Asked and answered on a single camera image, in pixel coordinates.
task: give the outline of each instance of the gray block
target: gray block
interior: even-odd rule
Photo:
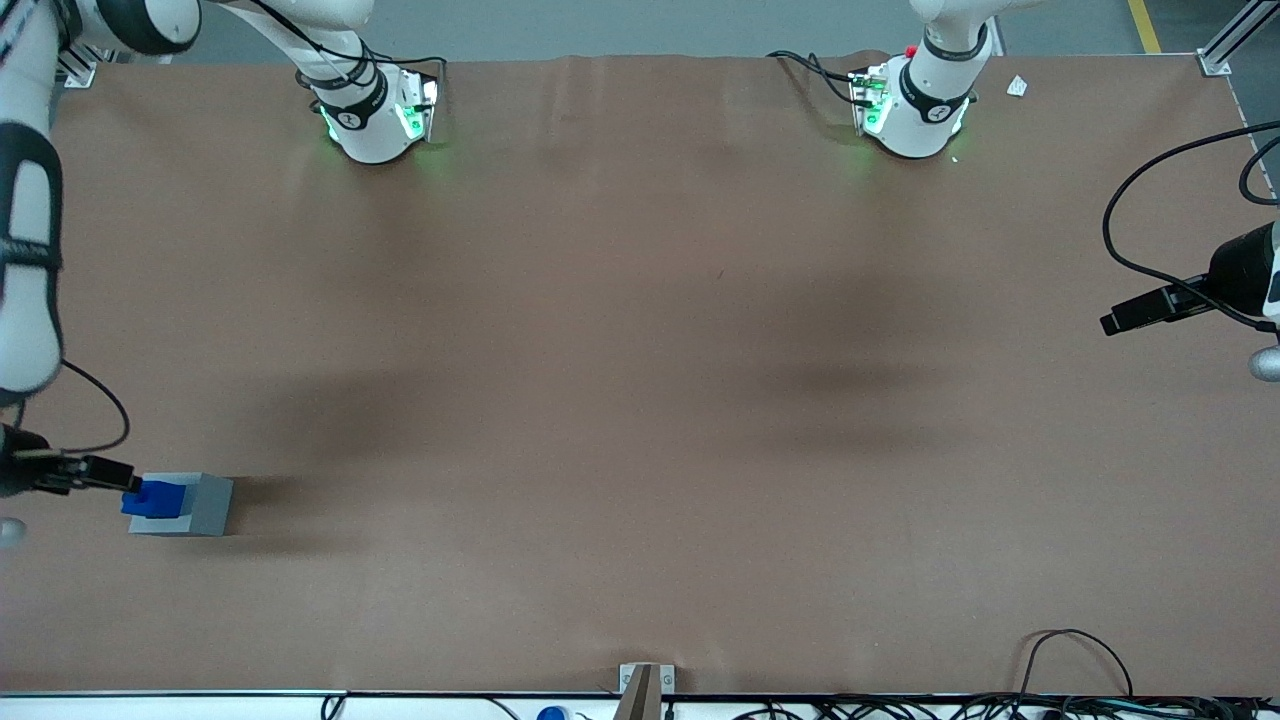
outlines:
[[[221,537],[232,506],[232,482],[207,473],[148,473],[143,480],[188,486],[182,515],[170,519],[134,516],[129,534],[166,538]]]

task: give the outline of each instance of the blue object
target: blue object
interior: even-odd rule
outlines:
[[[142,480],[142,489],[136,493],[125,493],[120,500],[120,512],[151,519],[179,518],[182,501],[186,496],[187,486]]]

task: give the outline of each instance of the black wire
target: black wire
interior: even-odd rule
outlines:
[[[347,696],[344,694],[325,696],[324,702],[320,703],[320,720],[337,720],[344,705],[347,705]]]
[[[1051,641],[1051,639],[1053,639],[1053,638],[1056,638],[1059,635],[1082,637],[1082,638],[1093,641],[1094,644],[1097,644],[1102,650],[1107,651],[1107,655],[1110,655],[1111,659],[1115,660],[1116,665],[1120,667],[1120,673],[1124,674],[1125,697],[1130,697],[1130,698],[1133,697],[1133,676],[1129,675],[1129,667],[1125,666],[1124,660],[1120,660],[1120,656],[1116,653],[1116,651],[1111,650],[1111,646],[1108,646],[1107,643],[1102,642],[1096,635],[1085,633],[1084,630],[1076,630],[1076,629],[1071,629],[1071,628],[1062,629],[1062,630],[1051,630],[1048,633],[1044,633],[1043,635],[1041,635],[1041,638],[1038,641],[1036,641],[1036,644],[1032,646],[1030,655],[1027,656],[1027,670],[1023,671],[1023,684],[1018,689],[1018,694],[1014,696],[1012,712],[1010,714],[1010,716],[1012,717],[1012,720],[1018,720],[1019,717],[1021,717],[1021,714],[1019,712],[1019,708],[1021,707],[1023,702],[1027,700],[1027,688],[1032,683],[1032,670],[1036,669],[1036,655],[1039,653],[1041,646],[1043,646],[1046,642],[1048,642],[1048,641]]]
[[[817,65],[814,65],[813,63],[809,61],[808,58],[801,58],[797,53],[792,53],[790,50],[774,50],[773,53],[769,53],[768,55],[765,55],[765,58],[781,58],[781,59],[785,59],[785,60],[791,60],[794,63],[804,65],[804,68],[806,70],[812,72],[812,73],[822,73],[822,74],[829,77],[831,79],[838,79],[838,81],[845,81],[845,82],[849,81],[849,76],[842,76],[840,73],[833,73],[833,72],[823,68],[822,63],[818,63]]]
[[[120,402],[120,398],[116,397],[115,393],[111,392],[111,388],[106,387],[106,384],[102,383],[102,380],[95,378],[87,370],[82,369],[79,365],[76,365],[70,360],[64,359],[63,366],[76,373],[77,375],[84,378],[86,380],[90,382],[90,384],[92,384],[97,389],[102,391],[102,395],[105,395],[106,398],[111,401],[111,405],[115,405],[115,410],[120,414],[120,421],[124,424],[124,429],[120,430],[120,437],[113,439],[111,442],[108,442],[105,445],[95,445],[92,447],[68,447],[63,448],[63,452],[65,455],[88,455],[90,452],[104,452],[124,445],[124,441],[129,439],[129,433],[133,432],[133,423],[129,421],[129,411],[124,409],[124,404]]]
[[[872,102],[869,102],[867,100],[859,100],[859,99],[854,97],[852,95],[845,95],[844,92],[841,92],[840,88],[836,87],[836,82],[835,81],[838,79],[841,82],[849,82],[849,76],[847,74],[833,73],[833,72],[828,70],[827,68],[822,67],[822,60],[819,60],[818,55],[814,54],[814,53],[809,53],[808,58],[800,58],[800,55],[796,55],[795,53],[792,53],[790,50],[774,50],[773,53],[769,53],[765,56],[767,58],[778,58],[778,59],[783,59],[783,60],[794,60],[794,61],[799,63],[804,69],[809,70],[810,73],[815,73],[818,77],[820,77],[822,81],[827,83],[827,87],[829,87],[831,91],[836,94],[836,97],[840,97],[845,102],[849,102],[850,105],[856,105],[859,108],[870,108],[872,106]]]
[[[1170,158],[1172,158],[1175,155],[1181,155],[1183,152],[1187,152],[1189,150],[1196,150],[1197,147],[1203,147],[1206,145],[1212,145],[1215,142],[1221,142],[1224,140],[1231,140],[1233,137],[1240,137],[1240,136],[1245,136],[1245,135],[1249,135],[1249,133],[1265,132],[1265,131],[1270,131],[1270,129],[1280,129],[1280,120],[1275,120],[1275,122],[1270,122],[1270,123],[1262,123],[1262,124],[1257,124],[1257,126],[1249,126],[1249,127],[1245,127],[1245,128],[1233,129],[1233,131],[1228,131],[1228,132],[1220,132],[1217,135],[1211,135],[1208,137],[1202,137],[1201,140],[1196,140],[1196,141],[1188,142],[1185,145],[1179,145],[1178,147],[1174,147],[1172,150],[1169,150],[1166,152],[1161,152],[1156,158],[1148,160],[1143,167],[1140,167],[1137,170],[1134,170],[1133,174],[1130,174],[1120,184],[1120,187],[1115,191],[1115,195],[1111,196],[1111,201],[1107,202],[1107,209],[1102,214],[1102,243],[1106,246],[1107,254],[1111,255],[1111,259],[1115,260],[1116,263],[1120,263],[1125,268],[1129,268],[1130,270],[1133,270],[1135,273],[1142,273],[1142,274],[1144,274],[1147,277],[1152,277],[1152,278],[1156,278],[1158,281],[1164,281],[1164,282],[1166,282],[1169,284],[1172,284],[1172,286],[1175,286],[1175,287],[1178,287],[1178,288],[1180,288],[1180,290],[1183,290],[1185,292],[1189,292],[1189,293],[1194,295],[1202,302],[1207,304],[1210,307],[1217,310],[1219,313],[1222,313],[1224,315],[1226,315],[1228,318],[1231,318],[1233,320],[1235,320],[1236,323],[1240,323],[1242,325],[1251,327],[1251,328],[1253,328],[1253,329],[1256,329],[1258,332],[1275,333],[1276,332],[1276,324],[1275,323],[1271,323],[1271,322],[1267,322],[1267,320],[1253,320],[1251,318],[1247,318],[1245,315],[1243,315],[1242,313],[1239,313],[1234,307],[1230,307],[1230,306],[1228,306],[1228,305],[1225,305],[1222,302],[1219,302],[1217,300],[1213,300],[1212,297],[1204,295],[1199,290],[1192,287],[1190,283],[1188,283],[1187,281],[1184,281],[1181,278],[1170,275],[1169,273],[1162,273],[1160,270],[1148,268],[1146,265],[1139,265],[1138,263],[1134,263],[1133,260],[1129,260],[1128,258],[1125,258],[1124,255],[1121,255],[1120,251],[1116,250],[1115,242],[1111,240],[1111,217],[1115,214],[1116,205],[1120,204],[1120,199],[1124,197],[1124,193],[1129,191],[1129,187],[1133,186],[1133,183],[1137,182],[1138,178],[1140,178],[1143,174],[1146,174],[1147,170],[1155,168],[1156,165],[1164,163],[1165,160],[1167,160],[1167,159],[1170,159]]]
[[[268,15],[270,15],[273,20],[280,23],[280,27],[283,27],[284,29],[287,29],[287,31],[292,32],[293,35],[298,36],[300,38],[302,38],[302,41],[306,42],[307,45],[310,45],[316,53],[325,53],[325,54],[332,55],[334,58],[342,58],[343,60],[357,60],[358,61],[358,60],[365,60],[366,59],[366,58],[362,58],[362,56],[347,55],[346,53],[339,53],[337,50],[330,50],[329,47],[325,47],[324,45],[320,45],[315,40],[311,40],[311,36],[308,36],[307,33],[302,32],[302,28],[300,28],[297,24],[294,24],[293,20],[291,20],[287,17],[284,17],[283,13],[280,13],[275,8],[271,8],[270,5],[268,5],[266,3],[264,3],[262,0],[248,0],[248,1],[252,3],[252,4],[255,4],[255,5],[257,5],[264,13],[266,13]],[[448,60],[445,60],[444,58],[442,58],[439,55],[428,55],[425,58],[392,58],[390,55],[387,55],[385,53],[376,53],[374,50],[369,50],[367,47],[365,47],[365,50],[369,51],[369,55],[372,58],[372,60],[374,60],[375,64],[381,64],[381,65],[411,65],[411,64],[415,64],[415,63],[439,63],[440,65],[449,64]]]
[[[507,707],[506,705],[503,705],[502,701],[499,701],[498,698],[486,697],[485,700],[488,700],[489,702],[492,702],[492,703],[497,705],[498,707],[500,707],[502,711],[506,712],[508,717],[511,717],[511,720],[520,720],[520,715],[516,715],[515,710],[512,710],[512,708]]]
[[[1243,195],[1244,199],[1248,200],[1249,202],[1253,202],[1256,205],[1268,205],[1271,208],[1280,205],[1280,200],[1276,200],[1275,197],[1262,197],[1260,195],[1254,195],[1253,191],[1249,190],[1249,173],[1252,173],[1253,168],[1256,168],[1258,163],[1262,161],[1262,158],[1267,152],[1275,150],[1276,146],[1280,146],[1280,135],[1272,137],[1262,147],[1258,147],[1258,151],[1254,152],[1252,158],[1249,158],[1249,161],[1244,164],[1244,169],[1240,170],[1240,195]]]
[[[772,702],[769,702],[763,710],[753,710],[750,712],[744,712],[737,717],[735,717],[733,720],[755,720],[758,717],[764,716],[765,712],[768,712],[769,720],[774,720],[776,717],[783,717],[786,720],[804,720],[804,717],[800,717],[799,715],[791,712],[785,707],[777,707],[777,708],[773,707]]]

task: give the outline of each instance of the brown table surface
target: brown table surface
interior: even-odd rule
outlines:
[[[233,537],[4,502],[0,685],[594,689],[652,659],[685,691],[989,691],[1079,626],[1139,693],[1274,693],[1266,338],[1098,328],[1157,284],[1103,204],[1239,127],[1230,90],[1190,58],[980,90],[911,163],[773,60],[457,65],[448,145],[369,168],[289,69],[105,68],[55,133],[68,356],[134,416],[113,457],[238,478]],[[1162,167],[1117,241],[1202,272],[1271,217],[1248,154]],[[115,423],[73,375],[27,419]],[[1061,642],[1032,689],[1115,678]]]

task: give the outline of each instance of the silver sphere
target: silver sphere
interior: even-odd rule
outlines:
[[[1249,373],[1265,383],[1280,383],[1280,346],[1254,352],[1249,357]]]
[[[26,536],[26,523],[17,518],[0,518],[0,550],[18,547]]]

